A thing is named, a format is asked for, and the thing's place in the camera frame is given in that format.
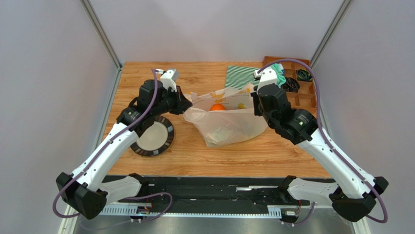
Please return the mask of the orange fruit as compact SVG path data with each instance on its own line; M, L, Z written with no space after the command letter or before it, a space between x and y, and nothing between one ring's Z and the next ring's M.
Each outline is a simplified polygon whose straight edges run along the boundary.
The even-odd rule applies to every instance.
M226 107L220 103L216 103L212 105L212 107L210 108L210 111L224 111L224 110L226 110Z

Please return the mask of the banana print plastic bag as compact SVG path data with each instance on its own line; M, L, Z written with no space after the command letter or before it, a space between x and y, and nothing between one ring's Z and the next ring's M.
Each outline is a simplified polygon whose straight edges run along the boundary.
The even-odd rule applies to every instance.
M233 143L253 139L262 134L268 125L262 117L254 115L254 85L247 84L242 89L225 88L197 95L188 92L193 106L184 113L184 119L194 124L209 148L222 147ZM212 105L220 103L224 111L210 111ZM246 109L239 109L243 103Z

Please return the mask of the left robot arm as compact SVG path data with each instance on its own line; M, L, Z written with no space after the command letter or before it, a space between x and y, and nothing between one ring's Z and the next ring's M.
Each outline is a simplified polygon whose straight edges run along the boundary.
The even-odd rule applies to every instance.
M148 181L133 173L123 179L103 182L120 156L164 113L183 114L192 103L175 81L149 79L139 95L120 113L110 133L95 151L70 174L56 179L57 197L76 210L74 216L93 219L108 204L149 198Z

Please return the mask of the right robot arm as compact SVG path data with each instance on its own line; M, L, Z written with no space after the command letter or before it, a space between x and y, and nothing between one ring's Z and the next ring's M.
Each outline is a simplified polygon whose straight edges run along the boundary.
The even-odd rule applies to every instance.
M256 86L251 96L254 114L262 116L281 137L309 153L334 179L332 183L325 183L289 175L278 186L284 196L331 206L351 222L368 216L377 203L384 206L380 195L389 182L382 176L365 172L336 149L309 111L291 107L283 89L276 84Z

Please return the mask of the wooden compartment tray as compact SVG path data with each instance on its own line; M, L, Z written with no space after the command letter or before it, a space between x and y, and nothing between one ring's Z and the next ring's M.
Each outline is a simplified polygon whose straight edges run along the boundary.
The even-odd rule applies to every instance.
M279 62L285 70L286 84L281 88L286 91L288 101L296 109L305 109L317 115L317 101L314 81L305 66L292 62Z

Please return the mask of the teal white socks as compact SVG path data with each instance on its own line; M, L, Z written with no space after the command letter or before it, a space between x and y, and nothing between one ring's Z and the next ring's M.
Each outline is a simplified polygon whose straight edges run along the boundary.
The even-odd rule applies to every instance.
M270 66L277 74L277 85L281 88L284 84L286 84L285 78L285 70L282 64L275 63Z

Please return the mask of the green striped cloth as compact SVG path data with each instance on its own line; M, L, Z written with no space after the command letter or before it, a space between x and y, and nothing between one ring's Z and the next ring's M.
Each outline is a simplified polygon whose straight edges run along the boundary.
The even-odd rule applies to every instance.
M225 88L242 89L249 83L254 86L258 85L259 81L254 78L254 71L257 69L235 65L228 66L226 70Z

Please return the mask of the black fruit bowl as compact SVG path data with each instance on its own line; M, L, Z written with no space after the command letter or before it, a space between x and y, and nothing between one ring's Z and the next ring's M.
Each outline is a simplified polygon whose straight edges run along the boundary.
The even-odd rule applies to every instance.
M174 140L174 127L164 116L155 118L149 127L130 148L140 156L156 156L165 152Z

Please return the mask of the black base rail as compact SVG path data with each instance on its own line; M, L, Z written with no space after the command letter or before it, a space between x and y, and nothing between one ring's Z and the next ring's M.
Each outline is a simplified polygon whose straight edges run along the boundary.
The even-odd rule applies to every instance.
M312 202L322 204L311 198L294 198L289 194L289 182L294 183L295 176L286 178L237 178L237 177L142 177L136 173L128 176L106 175L104 183L121 182L121 179L132 178L133 182L142 185L137 195L127 195L116 198L115 201L127 202L126 197L143 197L156 193L166 192L173 197L172 205L167 210L170 213L214 214L214 215L263 215L265 207L270 205L311 205ZM323 181L303 180L323 185ZM329 187L335 186L326 183L324 191L328 192L329 206L343 218L351 222L359 221L363 216L358 212L357 203L346 198L341 188L329 192ZM87 192L79 182L73 182L61 195L69 205L74 205L85 218L92 219L98 211L104 208L104 198L110 201L109 189L98 189L97 192Z

